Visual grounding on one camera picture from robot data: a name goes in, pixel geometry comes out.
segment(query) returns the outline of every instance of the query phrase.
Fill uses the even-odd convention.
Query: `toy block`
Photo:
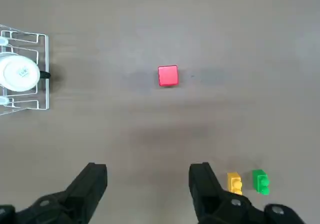
[[[159,66],[158,77],[160,86],[174,86],[179,83],[178,66]]]
[[[237,172],[229,172],[228,173],[228,191],[242,195],[242,182],[241,177]]]
[[[268,186],[270,180],[268,179],[268,175],[263,170],[259,169],[253,170],[252,176],[254,189],[262,195],[269,195],[270,190]]]

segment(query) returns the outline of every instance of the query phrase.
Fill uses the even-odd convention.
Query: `green lego brick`
[[[268,175],[263,170],[253,170],[252,171],[252,179],[253,179],[253,187],[257,192],[262,195],[269,195],[269,184],[270,180],[268,179]]]

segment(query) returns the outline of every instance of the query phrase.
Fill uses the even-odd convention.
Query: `wire dish rack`
[[[25,56],[33,60],[41,71],[49,72],[49,37],[47,35],[23,32],[4,25],[0,25],[0,33],[1,37],[8,40],[7,45],[1,46],[1,53],[12,52]],[[26,109],[49,109],[49,79],[40,79],[33,89],[24,92],[11,91],[2,85],[0,85],[0,91],[0,96],[9,98],[8,104],[0,106],[0,115]]]

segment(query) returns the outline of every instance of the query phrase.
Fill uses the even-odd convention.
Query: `mug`
[[[31,59],[12,52],[0,53],[0,85],[22,92],[35,87],[39,79],[49,79],[50,73],[40,71]]]

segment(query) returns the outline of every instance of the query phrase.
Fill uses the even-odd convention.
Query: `red block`
[[[179,83],[177,65],[159,66],[158,75],[160,86],[173,86]]]

